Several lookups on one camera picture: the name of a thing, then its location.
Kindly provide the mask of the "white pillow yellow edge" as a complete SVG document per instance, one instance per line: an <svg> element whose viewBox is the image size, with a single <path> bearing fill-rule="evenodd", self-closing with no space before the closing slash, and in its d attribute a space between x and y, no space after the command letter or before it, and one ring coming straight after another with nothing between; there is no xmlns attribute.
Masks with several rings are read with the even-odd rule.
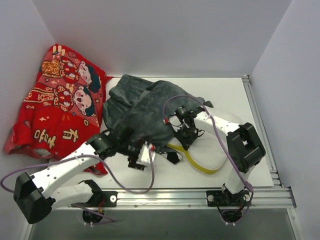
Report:
<svg viewBox="0 0 320 240"><path fill-rule="evenodd" d="M187 150L176 138L166 146L181 154L194 169L207 175L215 174L227 159L216 136L207 132L197 138Z"/></svg>

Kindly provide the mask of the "grey plush pillowcase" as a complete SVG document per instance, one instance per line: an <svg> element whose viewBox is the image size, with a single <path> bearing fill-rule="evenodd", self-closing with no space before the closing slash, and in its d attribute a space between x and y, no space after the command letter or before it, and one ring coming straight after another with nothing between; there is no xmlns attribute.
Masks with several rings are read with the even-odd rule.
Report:
<svg viewBox="0 0 320 240"><path fill-rule="evenodd" d="M133 128L130 138L136 142L141 137L151 137L157 152L170 152L166 145L173 139L173 130L165 125L164 118L184 106L195 110L201 104L213 104L202 97L191 99L191 94L180 86L165 80L149 80L124 74L109 92L103 104L103 120L108 129L117 125Z"/></svg>

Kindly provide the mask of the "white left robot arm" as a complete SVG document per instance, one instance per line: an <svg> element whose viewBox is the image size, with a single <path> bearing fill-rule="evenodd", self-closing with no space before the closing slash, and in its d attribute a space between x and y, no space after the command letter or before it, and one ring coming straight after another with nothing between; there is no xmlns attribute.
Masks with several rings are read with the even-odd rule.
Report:
<svg viewBox="0 0 320 240"><path fill-rule="evenodd" d="M127 127L120 135L103 131L93 135L78 149L64 159L53 162L44 170L29 175L21 173L15 181L13 199L29 224L47 217L52 210L70 206L112 208L116 207L118 194L103 191L92 179L82 180L76 185L63 185L82 171L115 156L128 157L129 167L143 170L143 160L153 161L150 156L151 138L140 137L131 141L133 130Z"/></svg>

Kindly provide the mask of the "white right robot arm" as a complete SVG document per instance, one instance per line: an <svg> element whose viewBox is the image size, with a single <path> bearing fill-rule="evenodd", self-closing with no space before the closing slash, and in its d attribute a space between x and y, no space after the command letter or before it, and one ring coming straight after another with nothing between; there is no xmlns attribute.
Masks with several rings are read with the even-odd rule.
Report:
<svg viewBox="0 0 320 240"><path fill-rule="evenodd" d="M204 106L195 110L187 110L181 106L174 116L180 124L173 126L173 133L185 151L200 137L199 132L216 136L233 167L222 185L221 197L226 204L232 205L238 201L244 190L254 192L248 178L252 169L266 155L266 151L251 123L240 124L225 120L209 112Z"/></svg>

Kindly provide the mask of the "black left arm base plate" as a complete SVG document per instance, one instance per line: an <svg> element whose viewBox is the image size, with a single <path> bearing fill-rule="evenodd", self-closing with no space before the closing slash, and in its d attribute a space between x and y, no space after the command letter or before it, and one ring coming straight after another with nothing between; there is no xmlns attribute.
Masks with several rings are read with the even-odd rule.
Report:
<svg viewBox="0 0 320 240"><path fill-rule="evenodd" d="M76 204L82 207L109 207L117 206L118 192L113 190L94 190L92 196L87 201L78 201Z"/></svg>

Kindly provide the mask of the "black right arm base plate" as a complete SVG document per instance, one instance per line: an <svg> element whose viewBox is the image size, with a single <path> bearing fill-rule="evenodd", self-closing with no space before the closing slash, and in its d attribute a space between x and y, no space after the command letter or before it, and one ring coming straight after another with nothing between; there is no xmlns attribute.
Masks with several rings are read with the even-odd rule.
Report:
<svg viewBox="0 0 320 240"><path fill-rule="evenodd" d="M250 192L246 189L236 194L229 190L207 190L206 201L209 207L243 207L250 203Z"/></svg>

